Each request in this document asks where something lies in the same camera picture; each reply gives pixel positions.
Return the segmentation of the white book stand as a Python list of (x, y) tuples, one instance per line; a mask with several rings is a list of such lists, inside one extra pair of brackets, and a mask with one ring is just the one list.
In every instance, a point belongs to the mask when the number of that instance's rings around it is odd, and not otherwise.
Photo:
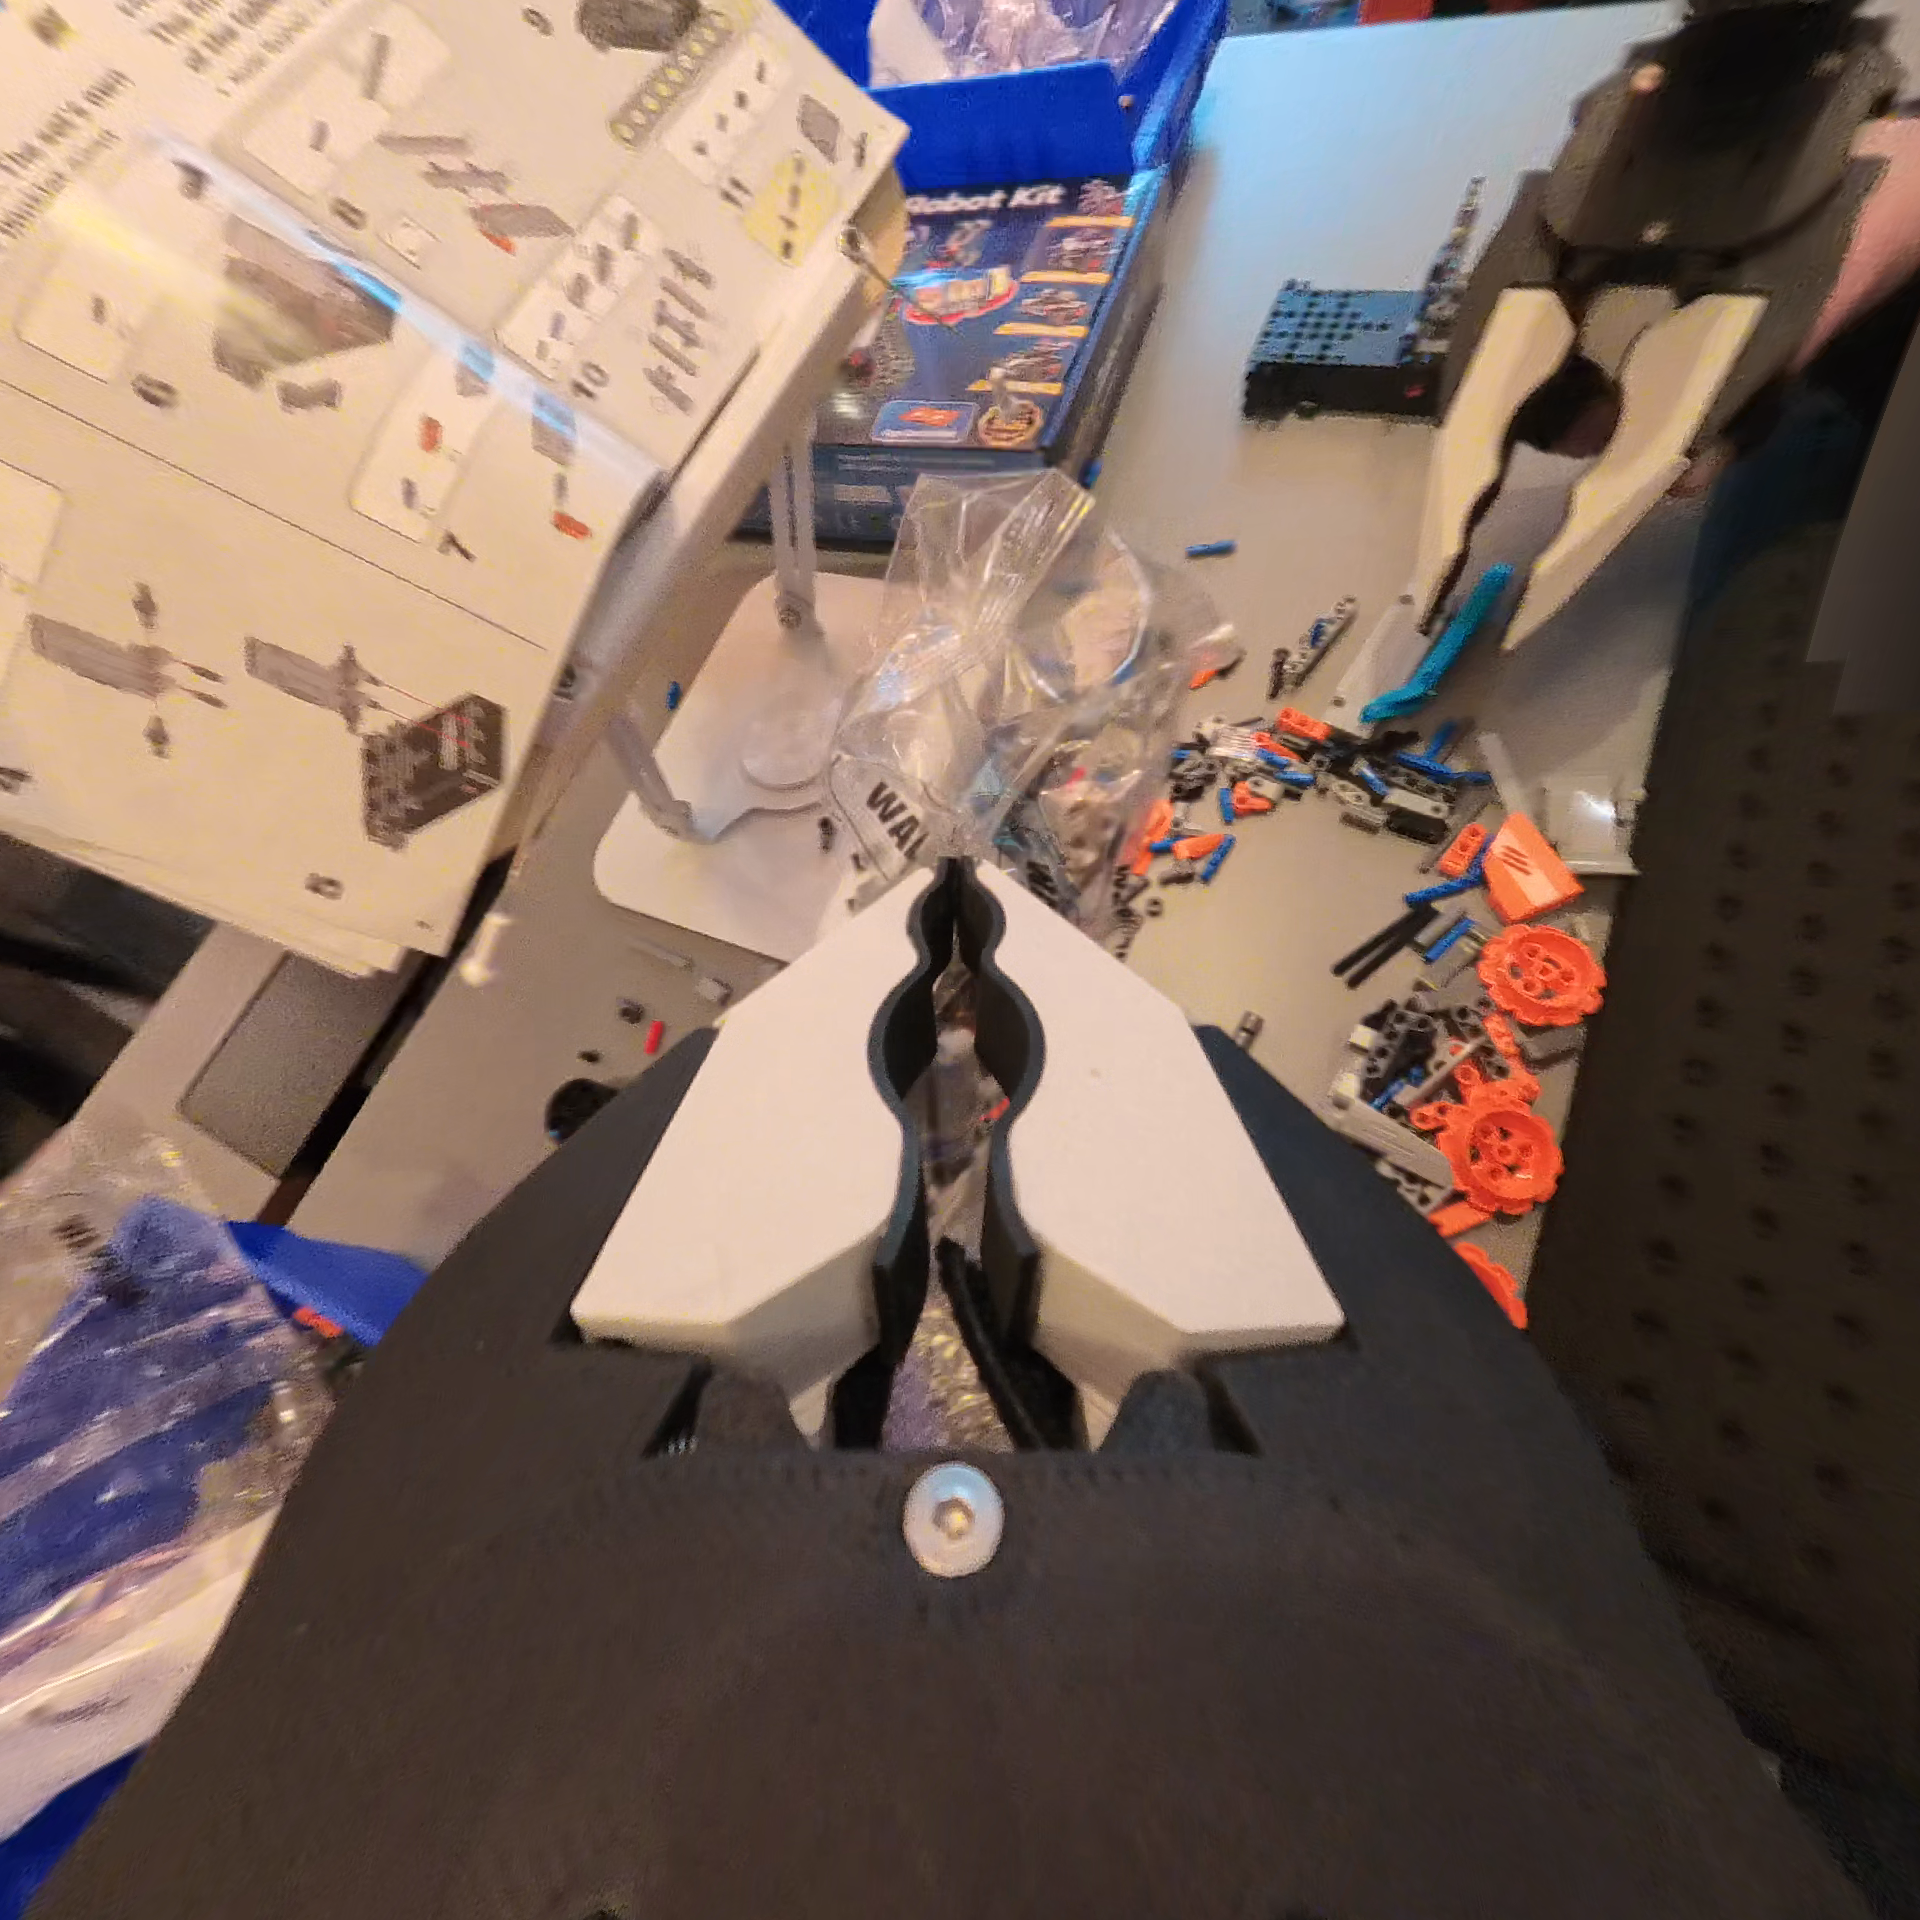
[(532, 866), (559, 843), (559, 808), (597, 753), (613, 774), (613, 818), (590, 830), (602, 904), (778, 963), (811, 943), (848, 884), (848, 852), (816, 852), (811, 818), (881, 615), (881, 586), (816, 572), (811, 553), (811, 410), (898, 253), (906, 190), (881, 181), (802, 277), (802, 305), (671, 498), (613, 547), (573, 656), (577, 698), (513, 814), (516, 861), (461, 953), (468, 987), (482, 987), (495, 953), (538, 919)]

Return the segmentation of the pile of small building pieces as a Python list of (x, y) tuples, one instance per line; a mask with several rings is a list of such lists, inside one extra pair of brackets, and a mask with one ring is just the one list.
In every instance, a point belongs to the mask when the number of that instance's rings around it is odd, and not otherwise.
[[(1348, 633), (1356, 600), (1271, 648), (1265, 710), (1190, 674), (1200, 717), (1164, 753), (1146, 852), (1123, 870), (1134, 940), (1164, 987), (1189, 987), (1236, 1048), (1306, 1077), (1326, 1126), (1371, 1161), (1444, 1239), (1514, 1226), (1474, 1211), (1425, 1103), (1526, 1103), (1562, 1133), (1544, 1081), (1582, 1065), (1586, 1022), (1504, 1022), (1474, 956), (1504, 927), (1479, 894), (1479, 852), (1519, 808), (1500, 742), (1474, 722), (1346, 729), (1309, 700), (1309, 668)], [(1556, 919), (1605, 953), (1586, 896)]]

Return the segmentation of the grey curved panel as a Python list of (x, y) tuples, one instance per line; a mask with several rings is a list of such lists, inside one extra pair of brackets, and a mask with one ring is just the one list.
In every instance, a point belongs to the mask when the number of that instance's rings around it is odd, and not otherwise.
[(1573, 878), (1636, 878), (1631, 866), (1631, 808), (1600, 774), (1539, 777), (1539, 830)]

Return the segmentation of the instruction booklet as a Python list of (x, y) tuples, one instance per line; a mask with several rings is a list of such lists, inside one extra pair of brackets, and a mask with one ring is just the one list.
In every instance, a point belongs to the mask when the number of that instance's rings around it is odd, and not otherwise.
[(6, 842), (444, 953), (906, 118), (778, 4), (6, 4)]

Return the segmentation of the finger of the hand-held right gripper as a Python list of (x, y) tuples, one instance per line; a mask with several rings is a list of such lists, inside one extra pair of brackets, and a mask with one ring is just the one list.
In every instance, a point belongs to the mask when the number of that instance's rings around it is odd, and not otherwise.
[(1569, 370), (1573, 312), (1556, 286), (1500, 286), (1426, 446), (1417, 536), (1417, 615), (1438, 615), (1469, 566), (1474, 523), (1500, 490), (1519, 406)]
[(1533, 560), (1526, 589), (1504, 615), (1500, 648), (1539, 633), (1594, 572), (1644, 523), (1644, 512), (1682, 477), (1690, 446), (1707, 425), (1761, 295), (1697, 295), (1654, 312), (1619, 363), (1619, 425), (1569, 498), (1556, 547)]

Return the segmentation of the person's right hand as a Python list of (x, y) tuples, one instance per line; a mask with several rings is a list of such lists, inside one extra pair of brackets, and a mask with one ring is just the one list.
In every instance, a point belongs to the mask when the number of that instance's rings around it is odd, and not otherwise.
[(1854, 162), (1873, 162), (1873, 181), (1854, 214), (1840, 277), (1795, 354), (1795, 372), (1812, 370), (1854, 319), (1869, 319), (1920, 266), (1920, 110), (1896, 110), (1854, 130)]

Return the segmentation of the teal long curved piece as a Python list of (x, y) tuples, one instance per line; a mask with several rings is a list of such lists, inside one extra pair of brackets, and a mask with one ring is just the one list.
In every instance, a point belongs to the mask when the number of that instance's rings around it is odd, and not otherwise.
[(1469, 643), (1497, 625), (1500, 599), (1514, 586), (1514, 566), (1489, 566), (1479, 586), (1462, 599), (1462, 609), (1449, 615), (1449, 627), (1425, 648), (1425, 659), (1409, 668), (1409, 682), (1381, 687), (1375, 700), (1361, 700), (1361, 729), (1392, 729), (1425, 717), (1449, 668), (1469, 656)]

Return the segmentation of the black perforated edge pad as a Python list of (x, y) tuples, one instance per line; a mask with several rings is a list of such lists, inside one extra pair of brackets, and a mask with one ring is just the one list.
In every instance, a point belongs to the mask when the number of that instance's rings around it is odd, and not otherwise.
[(1682, 627), (1526, 1318), (1739, 1720), (1912, 1791), (1920, 750), (1830, 560)]

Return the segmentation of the orange curved shell piece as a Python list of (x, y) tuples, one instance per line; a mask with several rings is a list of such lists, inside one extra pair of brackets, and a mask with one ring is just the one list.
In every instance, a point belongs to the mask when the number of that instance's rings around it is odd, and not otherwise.
[(1526, 814), (1504, 814), (1500, 830), (1489, 842), (1479, 894), (1500, 927), (1533, 927), (1586, 896), (1586, 884), (1569, 870), (1569, 861), (1544, 843), (1544, 830)]

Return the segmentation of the black perforated block assembly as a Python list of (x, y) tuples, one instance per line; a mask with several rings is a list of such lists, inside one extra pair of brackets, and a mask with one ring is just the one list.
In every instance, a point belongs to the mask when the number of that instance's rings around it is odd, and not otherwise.
[(1438, 420), (1479, 190), (1469, 179), (1425, 286), (1286, 280), (1248, 354), (1236, 420)]

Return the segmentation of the clear bag of building pieces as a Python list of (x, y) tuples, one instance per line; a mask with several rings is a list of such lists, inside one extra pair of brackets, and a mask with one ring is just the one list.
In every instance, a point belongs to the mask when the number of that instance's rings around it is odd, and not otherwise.
[(1128, 943), (1123, 870), (1189, 687), (1236, 656), (1205, 586), (1109, 530), (1072, 477), (915, 477), (827, 760), (861, 878), (974, 861)]

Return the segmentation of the blue robot kit box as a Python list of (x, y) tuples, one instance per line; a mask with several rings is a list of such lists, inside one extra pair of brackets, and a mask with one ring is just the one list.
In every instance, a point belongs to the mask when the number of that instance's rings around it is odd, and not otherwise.
[(906, 266), (811, 410), (816, 553), (893, 553), (915, 477), (1100, 469), (1164, 280), (1164, 168), (909, 197)]

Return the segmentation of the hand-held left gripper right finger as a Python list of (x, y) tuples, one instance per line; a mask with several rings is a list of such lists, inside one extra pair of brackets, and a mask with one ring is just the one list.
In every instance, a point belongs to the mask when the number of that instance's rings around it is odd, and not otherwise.
[(1006, 1092), (982, 1286), (1006, 1343), (1071, 1386), (1078, 1442), (1109, 1442), (1143, 1378), (1346, 1334), (1189, 1010), (1017, 878), (960, 866), (958, 894), (974, 1065)]

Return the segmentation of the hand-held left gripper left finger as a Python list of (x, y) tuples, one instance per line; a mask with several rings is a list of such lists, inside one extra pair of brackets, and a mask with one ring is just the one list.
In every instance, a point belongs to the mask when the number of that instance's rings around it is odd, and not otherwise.
[(885, 1424), (929, 1286), (909, 1089), (948, 928), (915, 870), (727, 1010), (573, 1295), (584, 1343), (773, 1386), (804, 1442)]

